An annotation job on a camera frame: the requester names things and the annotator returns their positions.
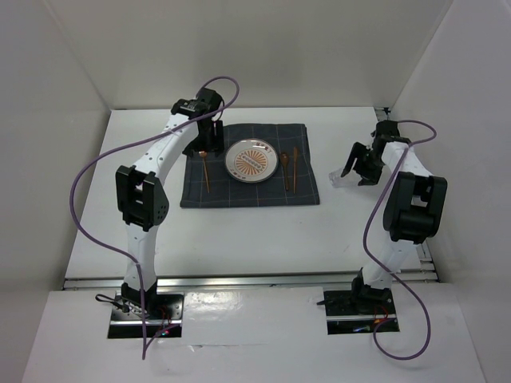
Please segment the clear faceted drinking glass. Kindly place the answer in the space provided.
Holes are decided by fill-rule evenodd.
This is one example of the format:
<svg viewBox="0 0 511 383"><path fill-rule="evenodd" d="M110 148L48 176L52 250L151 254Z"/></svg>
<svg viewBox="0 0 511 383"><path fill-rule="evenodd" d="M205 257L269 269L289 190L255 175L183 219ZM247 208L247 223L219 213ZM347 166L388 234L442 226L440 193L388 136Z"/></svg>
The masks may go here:
<svg viewBox="0 0 511 383"><path fill-rule="evenodd" d="M328 174L328 179L333 188L355 188L358 186L360 176L353 171L344 172L343 168L339 168Z"/></svg>

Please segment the copper knife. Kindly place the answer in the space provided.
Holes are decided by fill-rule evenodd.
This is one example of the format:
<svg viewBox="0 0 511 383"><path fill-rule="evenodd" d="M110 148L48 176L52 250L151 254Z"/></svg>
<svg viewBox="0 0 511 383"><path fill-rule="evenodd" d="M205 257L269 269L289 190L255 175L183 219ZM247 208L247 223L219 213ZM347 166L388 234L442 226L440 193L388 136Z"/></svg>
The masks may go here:
<svg viewBox="0 0 511 383"><path fill-rule="evenodd" d="M299 148L293 148L293 194L297 191Z"/></svg>

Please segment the copper fork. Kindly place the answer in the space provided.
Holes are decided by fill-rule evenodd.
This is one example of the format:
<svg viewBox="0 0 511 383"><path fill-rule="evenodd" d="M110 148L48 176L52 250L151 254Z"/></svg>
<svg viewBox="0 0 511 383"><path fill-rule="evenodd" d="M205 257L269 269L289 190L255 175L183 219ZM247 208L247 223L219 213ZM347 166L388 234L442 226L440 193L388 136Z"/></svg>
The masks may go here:
<svg viewBox="0 0 511 383"><path fill-rule="evenodd" d="M202 160L203 164L203 170L204 170L204 182L206 184L207 192L210 193L210 181L209 181L209 174L208 174L208 163L207 163L207 157L208 153L206 151L199 151L199 156Z"/></svg>

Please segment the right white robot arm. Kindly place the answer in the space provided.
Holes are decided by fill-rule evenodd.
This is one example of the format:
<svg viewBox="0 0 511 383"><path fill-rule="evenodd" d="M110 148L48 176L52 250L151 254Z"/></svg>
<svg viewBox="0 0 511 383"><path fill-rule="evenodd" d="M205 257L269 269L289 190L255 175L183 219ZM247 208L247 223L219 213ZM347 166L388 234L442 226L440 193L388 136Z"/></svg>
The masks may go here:
<svg viewBox="0 0 511 383"><path fill-rule="evenodd" d="M377 255L369 255L370 262L358 272L348 294L351 309L358 313L387 301L393 275L400 271L408 254L437 234L446 199L447 180L428 171L414 152L414 146L427 140L405 138L399 124L393 120L378 122L371 133L372 144L354 143L340 170L342 178L350 172L360 176L359 186L376 185L384 168L391 171L364 228L362 246L369 250L370 225L382 203L386 205L382 226L387 240Z"/></svg>

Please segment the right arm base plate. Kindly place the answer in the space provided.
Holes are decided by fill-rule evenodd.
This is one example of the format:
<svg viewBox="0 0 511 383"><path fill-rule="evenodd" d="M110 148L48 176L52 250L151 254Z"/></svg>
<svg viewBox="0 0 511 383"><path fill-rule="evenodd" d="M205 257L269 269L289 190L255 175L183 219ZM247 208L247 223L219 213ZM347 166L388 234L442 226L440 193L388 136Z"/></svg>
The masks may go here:
<svg viewBox="0 0 511 383"><path fill-rule="evenodd" d="M349 290L325 290L317 305L325 309L329 335L371 334L377 326L378 332L400 331L392 297L379 302L355 299Z"/></svg>

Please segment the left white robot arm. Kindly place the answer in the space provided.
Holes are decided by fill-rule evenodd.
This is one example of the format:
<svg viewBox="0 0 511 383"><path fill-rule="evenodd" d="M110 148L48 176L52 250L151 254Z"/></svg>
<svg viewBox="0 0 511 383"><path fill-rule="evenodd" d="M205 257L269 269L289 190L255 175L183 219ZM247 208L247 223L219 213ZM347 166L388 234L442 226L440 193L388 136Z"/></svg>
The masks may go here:
<svg viewBox="0 0 511 383"><path fill-rule="evenodd" d="M188 157L224 150L223 123L210 116L179 128L187 120L217 111L224 100L212 89L201 89L196 98L180 99L171 109L165 132L132 166L120 166L115 175L117 206L128 237L130 261L121 285L121 297L139 318L151 317L157 309L156 233L168 214L164 182L181 155Z"/></svg>

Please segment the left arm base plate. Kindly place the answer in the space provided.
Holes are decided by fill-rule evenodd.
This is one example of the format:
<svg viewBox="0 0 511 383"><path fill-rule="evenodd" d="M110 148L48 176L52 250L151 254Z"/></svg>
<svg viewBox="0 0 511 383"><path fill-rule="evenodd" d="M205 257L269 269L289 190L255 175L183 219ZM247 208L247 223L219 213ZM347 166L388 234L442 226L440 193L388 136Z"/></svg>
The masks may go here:
<svg viewBox="0 0 511 383"><path fill-rule="evenodd" d="M119 294L113 298L97 294L95 300L112 306L109 339L142 338L142 316L146 319L147 338L156 334L159 338L180 338L182 335L183 294L157 295L144 313L136 303L123 299Z"/></svg>

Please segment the copper spoon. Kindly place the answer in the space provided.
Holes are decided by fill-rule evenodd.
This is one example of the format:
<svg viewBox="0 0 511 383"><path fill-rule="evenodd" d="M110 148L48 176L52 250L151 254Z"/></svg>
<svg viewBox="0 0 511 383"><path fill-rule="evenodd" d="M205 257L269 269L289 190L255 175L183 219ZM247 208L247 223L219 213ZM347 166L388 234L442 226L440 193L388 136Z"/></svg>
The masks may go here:
<svg viewBox="0 0 511 383"><path fill-rule="evenodd" d="M289 155L286 152L281 152L279 154L279 161L283 167L284 187L285 190L288 192L290 190L290 182L288 176Z"/></svg>

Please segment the dark grey checked cloth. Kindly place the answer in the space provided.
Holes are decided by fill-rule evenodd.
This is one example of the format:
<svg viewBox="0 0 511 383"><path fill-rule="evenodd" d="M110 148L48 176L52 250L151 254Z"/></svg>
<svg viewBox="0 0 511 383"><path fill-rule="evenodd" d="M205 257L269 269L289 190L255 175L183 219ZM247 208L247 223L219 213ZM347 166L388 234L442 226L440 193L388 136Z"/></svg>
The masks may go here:
<svg viewBox="0 0 511 383"><path fill-rule="evenodd" d="M278 153L289 157L290 190L284 187L283 168L257 184L233 179L224 165L224 155L207 158L211 192L207 192L201 158L187 158L184 186L180 201L182 208L234 208L313 206L320 204L319 190L311 166L307 127L304 124L230 124L224 127L224 147L230 148L243 139L261 139ZM299 148L297 191L293 194L293 148Z"/></svg>

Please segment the orange patterned plate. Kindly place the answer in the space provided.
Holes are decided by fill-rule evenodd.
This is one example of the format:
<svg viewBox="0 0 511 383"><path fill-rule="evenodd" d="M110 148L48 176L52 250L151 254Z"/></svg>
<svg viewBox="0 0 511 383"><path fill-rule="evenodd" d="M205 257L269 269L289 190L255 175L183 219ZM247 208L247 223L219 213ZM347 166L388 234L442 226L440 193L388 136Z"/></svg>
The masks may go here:
<svg viewBox="0 0 511 383"><path fill-rule="evenodd" d="M233 179L257 184L274 175L279 166L279 157L268 142L244 139L235 142L225 152L224 165Z"/></svg>

